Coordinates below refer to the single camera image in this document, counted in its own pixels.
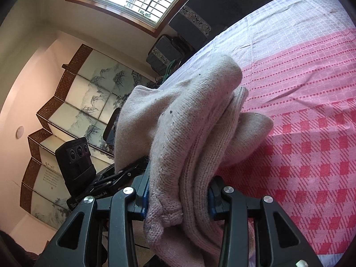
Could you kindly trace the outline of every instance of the windowsill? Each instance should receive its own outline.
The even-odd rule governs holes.
[[[126,23],[129,23],[130,25],[133,25],[134,27],[146,32],[147,34],[157,38],[163,28],[171,21],[171,19],[178,13],[180,8],[188,1],[188,0],[178,0],[174,6],[170,9],[170,11],[166,14],[164,19],[157,25],[157,27],[152,27],[145,22],[132,17],[131,15],[128,15],[127,13],[120,11],[118,9],[115,9],[113,7],[101,4],[99,2],[93,1],[93,0],[66,0],[68,2],[73,2],[76,4],[80,4],[83,6],[90,7],[92,9],[98,10],[100,12],[106,13],[108,15],[111,15],[117,19],[120,19]]]

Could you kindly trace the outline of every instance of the bed sheet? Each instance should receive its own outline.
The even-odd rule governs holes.
[[[220,169],[245,195],[273,195],[332,267],[356,233],[356,28],[338,0],[274,0],[217,36],[161,86],[230,55],[243,111],[274,128],[252,159]]]

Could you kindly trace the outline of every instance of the beige knit sweater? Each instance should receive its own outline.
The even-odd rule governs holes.
[[[219,166],[251,155],[273,127],[266,116],[241,113],[248,95],[241,79],[232,58],[214,54],[193,78],[170,88],[137,86],[121,110],[115,169],[150,156],[144,229],[150,248],[171,267],[216,266],[223,232],[208,215],[209,183]]]

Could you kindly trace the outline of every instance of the metal bolt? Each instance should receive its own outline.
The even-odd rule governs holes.
[[[296,267],[309,267],[309,265],[304,260],[299,260],[296,264]]]
[[[130,186],[126,187],[125,189],[122,190],[124,194],[129,195],[132,194],[134,189]]]
[[[90,204],[94,201],[94,197],[93,196],[87,196],[83,199],[85,204]]]
[[[273,198],[271,196],[264,196],[263,197],[263,200],[266,202],[266,203],[272,203],[273,202]]]
[[[234,192],[234,188],[231,186],[226,186],[224,187],[224,192],[231,194],[232,192]]]

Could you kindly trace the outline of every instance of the red checkered pattern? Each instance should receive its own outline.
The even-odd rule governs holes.
[[[272,195],[319,255],[356,233],[356,31],[297,45],[243,69],[244,110],[274,128],[246,161],[220,169],[245,195]]]

